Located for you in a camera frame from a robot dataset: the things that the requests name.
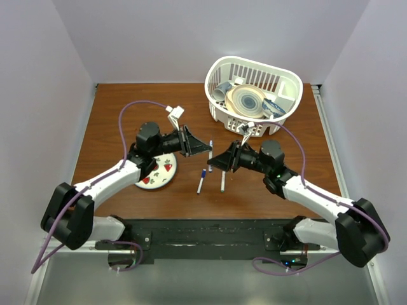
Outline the white pen green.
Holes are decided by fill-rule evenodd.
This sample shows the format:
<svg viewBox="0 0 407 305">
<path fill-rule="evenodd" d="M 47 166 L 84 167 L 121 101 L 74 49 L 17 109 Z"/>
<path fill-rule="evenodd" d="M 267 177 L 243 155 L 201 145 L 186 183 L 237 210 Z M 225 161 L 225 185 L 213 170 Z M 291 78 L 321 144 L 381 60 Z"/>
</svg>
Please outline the white pen green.
<svg viewBox="0 0 407 305">
<path fill-rule="evenodd" d="M 225 187 L 226 187 L 226 172 L 222 171 L 221 173 L 221 193 L 225 192 Z"/>
</svg>

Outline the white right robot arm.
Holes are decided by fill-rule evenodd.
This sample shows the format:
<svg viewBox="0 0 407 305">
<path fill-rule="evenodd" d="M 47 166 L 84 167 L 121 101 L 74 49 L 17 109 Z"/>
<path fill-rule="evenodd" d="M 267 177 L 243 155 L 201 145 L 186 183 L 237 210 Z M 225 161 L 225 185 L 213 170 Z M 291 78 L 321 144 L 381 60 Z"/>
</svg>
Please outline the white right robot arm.
<svg viewBox="0 0 407 305">
<path fill-rule="evenodd" d="M 207 163 L 224 172 L 245 168 L 262 173 L 270 193 L 322 217 L 322 221 L 306 217 L 293 219 L 283 234 L 287 248 L 296 250 L 303 244 L 328 247 L 360 268 L 388 249 L 390 236 L 370 201 L 364 198 L 354 201 L 317 187 L 287 167 L 284 158 L 276 140 L 264 141 L 258 151 L 249 144 L 234 141 Z"/>
</svg>

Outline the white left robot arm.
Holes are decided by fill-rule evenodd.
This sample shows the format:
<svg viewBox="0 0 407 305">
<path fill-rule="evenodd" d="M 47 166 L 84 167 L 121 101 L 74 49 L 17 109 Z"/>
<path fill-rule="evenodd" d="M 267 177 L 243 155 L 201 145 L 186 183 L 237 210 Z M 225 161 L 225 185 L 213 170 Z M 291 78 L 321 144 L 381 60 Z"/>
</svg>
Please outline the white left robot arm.
<svg viewBox="0 0 407 305">
<path fill-rule="evenodd" d="M 98 176 L 71 186 L 58 185 L 41 220 L 41 229 L 71 250 L 88 241 L 109 240 L 127 248 L 132 234 L 118 217 L 96 217 L 95 210 L 122 189 L 140 182 L 156 167 L 156 157 L 181 153 L 184 157 L 211 151 L 186 125 L 162 135 L 155 122 L 144 123 L 127 156 Z"/>
</svg>

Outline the white pen blue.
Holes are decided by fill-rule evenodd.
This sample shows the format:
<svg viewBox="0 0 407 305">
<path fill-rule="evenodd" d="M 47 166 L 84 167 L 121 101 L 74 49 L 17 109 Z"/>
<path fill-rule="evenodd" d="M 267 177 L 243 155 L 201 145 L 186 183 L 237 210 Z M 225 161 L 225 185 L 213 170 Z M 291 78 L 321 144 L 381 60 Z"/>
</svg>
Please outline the white pen blue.
<svg viewBox="0 0 407 305">
<path fill-rule="evenodd" d="M 200 194 L 200 193 L 201 193 L 203 183 L 204 183 L 204 176 L 201 176 L 200 182 L 199 182 L 198 188 L 197 188 L 197 194 Z"/>
</svg>

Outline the purple capped pen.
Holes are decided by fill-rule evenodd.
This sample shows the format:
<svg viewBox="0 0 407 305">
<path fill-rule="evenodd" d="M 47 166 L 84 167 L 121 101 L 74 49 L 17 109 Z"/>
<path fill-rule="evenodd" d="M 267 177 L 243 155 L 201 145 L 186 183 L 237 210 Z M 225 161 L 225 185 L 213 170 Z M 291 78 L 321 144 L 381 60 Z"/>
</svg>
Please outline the purple capped pen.
<svg viewBox="0 0 407 305">
<path fill-rule="evenodd" d="M 210 151 L 209 151 L 208 162 L 213 157 L 213 141 L 212 141 L 212 139 L 209 140 L 209 146 L 210 146 Z M 213 171 L 212 165 L 210 165 L 209 163 L 208 163 L 208 171 L 209 171 L 209 173 L 211 173 Z"/>
</svg>

